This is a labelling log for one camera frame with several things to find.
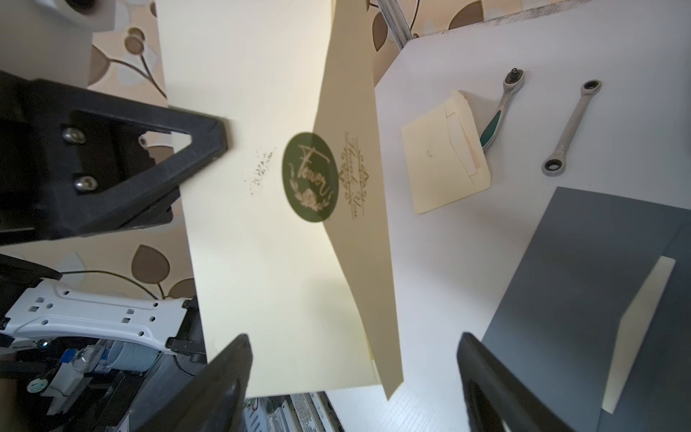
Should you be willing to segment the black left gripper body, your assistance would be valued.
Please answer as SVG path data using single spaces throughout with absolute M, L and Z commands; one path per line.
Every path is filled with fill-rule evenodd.
M 32 156 L 32 81 L 1 75 L 1 243 L 14 245 L 40 240 L 35 225 L 40 185 Z

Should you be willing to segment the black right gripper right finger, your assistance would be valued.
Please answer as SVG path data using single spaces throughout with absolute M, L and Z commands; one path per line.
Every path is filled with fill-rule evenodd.
M 471 431 L 570 431 L 473 334 L 457 349 Z

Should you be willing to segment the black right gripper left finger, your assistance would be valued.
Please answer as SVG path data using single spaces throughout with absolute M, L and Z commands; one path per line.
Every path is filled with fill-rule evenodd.
M 140 431 L 239 431 L 253 362 L 240 334 Z

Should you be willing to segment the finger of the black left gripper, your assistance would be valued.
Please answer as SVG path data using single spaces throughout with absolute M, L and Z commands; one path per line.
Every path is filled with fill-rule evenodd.
M 41 216 L 35 236 L 66 239 L 169 223 L 181 183 L 228 147 L 220 119 L 34 80 Z

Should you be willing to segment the dark grey envelope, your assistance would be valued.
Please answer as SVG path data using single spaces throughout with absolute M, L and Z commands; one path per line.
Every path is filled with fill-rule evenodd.
M 608 414 L 619 322 L 661 257 L 675 265 Z M 482 341 L 576 431 L 689 430 L 689 211 L 558 188 Z

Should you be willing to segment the cream envelope green seal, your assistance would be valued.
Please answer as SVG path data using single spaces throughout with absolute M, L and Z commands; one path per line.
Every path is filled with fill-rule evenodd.
M 206 356 L 248 397 L 403 383 L 363 1 L 160 1 L 167 100 L 225 120 L 181 187 Z

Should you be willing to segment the white card grey envelope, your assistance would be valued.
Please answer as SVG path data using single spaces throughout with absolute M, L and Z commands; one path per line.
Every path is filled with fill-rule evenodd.
M 642 343 L 667 287 L 676 260 L 661 256 L 619 321 L 602 409 L 614 414 Z

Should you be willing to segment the cream envelope brown seal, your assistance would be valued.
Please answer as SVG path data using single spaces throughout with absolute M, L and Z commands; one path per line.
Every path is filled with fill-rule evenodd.
M 423 214 L 491 187 L 491 171 L 465 95 L 453 91 L 401 128 L 414 211 Z

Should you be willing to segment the silver ratchet wrench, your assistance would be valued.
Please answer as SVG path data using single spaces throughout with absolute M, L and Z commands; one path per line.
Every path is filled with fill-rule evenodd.
M 554 152 L 543 162 L 542 172 L 545 176 L 560 176 L 565 171 L 566 155 L 570 144 L 572 144 L 591 99 L 601 90 L 601 87 L 602 82 L 597 79 L 587 81 L 581 86 L 581 99 L 579 99 L 570 120 L 567 122 Z

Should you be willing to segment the aluminium frame post left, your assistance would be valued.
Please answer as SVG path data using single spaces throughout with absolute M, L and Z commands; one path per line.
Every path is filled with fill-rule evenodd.
M 376 1 L 383 19 L 392 33 L 394 43 L 399 50 L 403 50 L 406 44 L 413 40 L 410 24 L 406 20 L 401 5 L 397 0 Z

